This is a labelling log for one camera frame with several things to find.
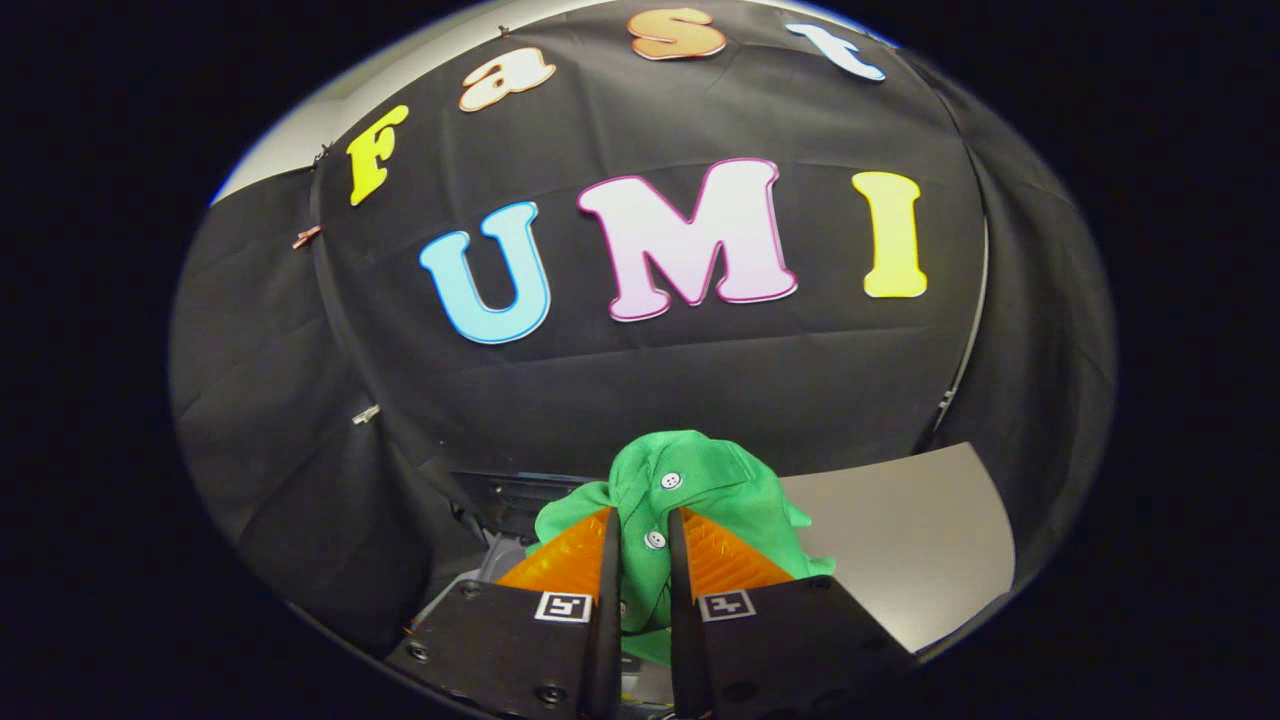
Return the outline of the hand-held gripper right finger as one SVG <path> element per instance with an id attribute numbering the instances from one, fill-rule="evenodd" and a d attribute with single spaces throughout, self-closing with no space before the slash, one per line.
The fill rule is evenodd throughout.
<path id="1" fill-rule="evenodd" d="M 668 516 L 681 719 L 837 719 L 916 666 L 829 574 L 795 578 L 716 521 Z"/>

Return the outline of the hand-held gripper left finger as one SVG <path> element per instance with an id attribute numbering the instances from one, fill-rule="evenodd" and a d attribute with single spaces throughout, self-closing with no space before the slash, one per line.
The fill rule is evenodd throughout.
<path id="1" fill-rule="evenodd" d="M 457 582 L 387 665 L 481 719 L 613 719 L 620 560 L 620 516 L 607 507 L 497 582 Z"/>

